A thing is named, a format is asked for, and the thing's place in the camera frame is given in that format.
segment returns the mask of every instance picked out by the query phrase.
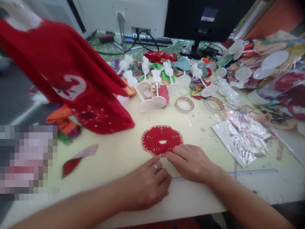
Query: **round plastic disc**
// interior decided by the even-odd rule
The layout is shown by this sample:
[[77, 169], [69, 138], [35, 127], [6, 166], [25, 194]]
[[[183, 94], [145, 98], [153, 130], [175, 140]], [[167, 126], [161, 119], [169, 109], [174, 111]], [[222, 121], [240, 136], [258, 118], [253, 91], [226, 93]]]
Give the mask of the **round plastic disc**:
[[289, 57], [289, 52], [282, 50], [274, 52], [271, 55], [267, 56], [262, 62], [261, 66], [263, 69], [272, 69], [280, 66], [284, 63]]
[[144, 93], [146, 91], [150, 91], [151, 88], [152, 88], [152, 85], [150, 83], [148, 83], [148, 82], [141, 82], [138, 85], [138, 90], [141, 93]]
[[202, 90], [202, 97], [212, 96], [215, 92], [217, 92], [218, 87], [216, 85], [211, 85]]
[[139, 107], [141, 112], [147, 112], [152, 108], [153, 108], [152, 100], [144, 100], [143, 102], [141, 102], [140, 107]]
[[249, 79], [252, 75], [252, 71], [250, 68], [241, 67], [235, 72], [235, 78], [237, 80], [246, 80]]
[[154, 108], [162, 108], [166, 105], [166, 100], [162, 96], [152, 98]]
[[219, 77], [225, 77], [227, 74], [227, 70], [225, 68], [218, 68], [216, 70], [216, 75]]
[[179, 84], [171, 84], [167, 87], [168, 93], [171, 95], [177, 94], [181, 89], [182, 87]]
[[189, 75], [182, 75], [176, 81], [177, 81], [177, 84], [185, 87], [191, 83], [191, 78], [189, 77]]
[[245, 46], [242, 45], [240, 47], [240, 49], [236, 53], [234, 53], [234, 59], [233, 60], [237, 60], [238, 58], [240, 58], [240, 56], [242, 55], [242, 52], [244, 51], [244, 49], [245, 49]]
[[233, 45], [230, 47], [229, 54], [233, 55], [234, 53], [236, 53], [241, 48], [241, 45], [242, 45], [241, 39], [234, 42]]
[[253, 73], [253, 78], [256, 80], [262, 80], [262, 79], [270, 76], [274, 70], [275, 70], [275, 68], [263, 69], [262, 67], [260, 67]]

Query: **red embroidered fabric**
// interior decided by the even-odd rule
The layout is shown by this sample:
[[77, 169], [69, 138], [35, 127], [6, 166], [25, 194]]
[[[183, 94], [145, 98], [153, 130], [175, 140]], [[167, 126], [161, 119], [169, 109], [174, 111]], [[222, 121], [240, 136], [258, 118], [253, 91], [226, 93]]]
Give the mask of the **red embroidered fabric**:
[[181, 134], [170, 126], [153, 126], [143, 133], [141, 142], [145, 151], [165, 157], [166, 152], [183, 144], [183, 139]]
[[67, 104], [77, 121], [97, 134], [134, 127], [113, 93], [127, 85], [71, 27], [44, 20], [27, 32], [0, 20], [0, 44], [51, 103]]

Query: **mannequin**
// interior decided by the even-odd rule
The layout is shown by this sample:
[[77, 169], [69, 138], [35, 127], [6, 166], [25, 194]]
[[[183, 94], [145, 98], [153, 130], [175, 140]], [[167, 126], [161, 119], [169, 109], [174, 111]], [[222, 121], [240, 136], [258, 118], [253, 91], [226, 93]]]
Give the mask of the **mannequin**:
[[0, 6], [10, 14], [5, 21], [16, 30], [28, 31], [37, 28], [43, 21], [21, 0], [0, 0]]
[[124, 81], [71, 27], [44, 20], [21, 0], [0, 0], [0, 45], [51, 103], [65, 103], [77, 121], [97, 134], [134, 127], [115, 95]]

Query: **metal ruler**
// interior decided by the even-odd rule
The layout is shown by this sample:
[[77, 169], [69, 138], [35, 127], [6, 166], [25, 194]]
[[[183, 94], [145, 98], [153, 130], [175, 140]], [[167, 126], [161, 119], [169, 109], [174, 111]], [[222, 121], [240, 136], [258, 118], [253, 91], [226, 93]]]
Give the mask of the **metal ruler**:
[[[278, 172], [276, 169], [262, 169], [262, 170], [248, 170], [248, 171], [236, 171], [235, 172], [229, 172], [230, 175], [234, 176], [246, 176], [246, 175], [256, 175], [256, 174], [263, 174], [263, 173], [275, 173]], [[183, 177], [173, 177], [172, 182], [181, 182], [185, 181]]]

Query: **table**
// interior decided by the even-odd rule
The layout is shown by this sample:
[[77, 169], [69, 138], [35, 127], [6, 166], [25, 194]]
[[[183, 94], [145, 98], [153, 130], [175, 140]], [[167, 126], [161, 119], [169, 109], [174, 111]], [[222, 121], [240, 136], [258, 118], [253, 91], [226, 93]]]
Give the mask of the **table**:
[[[214, 82], [216, 80], [215, 63], [211, 68], [213, 75], [210, 80]], [[1, 228], [6, 228], [55, 201], [119, 178], [146, 162], [151, 155], [142, 149], [140, 139], [142, 133], [154, 125], [171, 126], [182, 134], [185, 144], [200, 146], [212, 162], [228, 172], [234, 171], [235, 159], [211, 129], [211, 126], [216, 124], [210, 118], [213, 114], [205, 108], [204, 100], [194, 99], [190, 96], [190, 89], [188, 91], [187, 97], [191, 98], [195, 104], [195, 108], [188, 114], [182, 114], [176, 110], [174, 105], [180, 96], [178, 94], [170, 96], [171, 106], [153, 109], [146, 113], [139, 112], [140, 99], [134, 96], [127, 107], [127, 111], [136, 123], [133, 129], [111, 135], [96, 135], [82, 129], [81, 135], [72, 145], [65, 146], [58, 142], [57, 154], [54, 154], [57, 159], [53, 160], [53, 166], [49, 167], [48, 180], [44, 182], [44, 186], [58, 187], [59, 192], [45, 190], [46, 193], [43, 194], [41, 191], [39, 198], [35, 195], [35, 200], [15, 201]], [[253, 106], [247, 100], [246, 92], [238, 90], [238, 93], [246, 104]], [[223, 100], [218, 93], [214, 96]], [[192, 127], [189, 127], [184, 116], [191, 120]], [[98, 144], [96, 155], [84, 158], [73, 173], [61, 180], [62, 165], [91, 144]], [[286, 152], [283, 154], [282, 161], [277, 161], [277, 145], [278, 141], [273, 140], [269, 157], [258, 158], [245, 170], [262, 169], [263, 165], [269, 163], [269, 168], [276, 168], [278, 173], [241, 176], [238, 180], [251, 190], [256, 190], [258, 195], [270, 204], [304, 200], [304, 166]], [[161, 162], [173, 177], [180, 176], [166, 158], [162, 158]], [[58, 197], [56, 200], [49, 200], [51, 195], [56, 194]], [[169, 188], [169, 196], [161, 203], [141, 212], [122, 212], [105, 221], [98, 228], [138, 225], [225, 210], [207, 186], [188, 181], [173, 182]]]

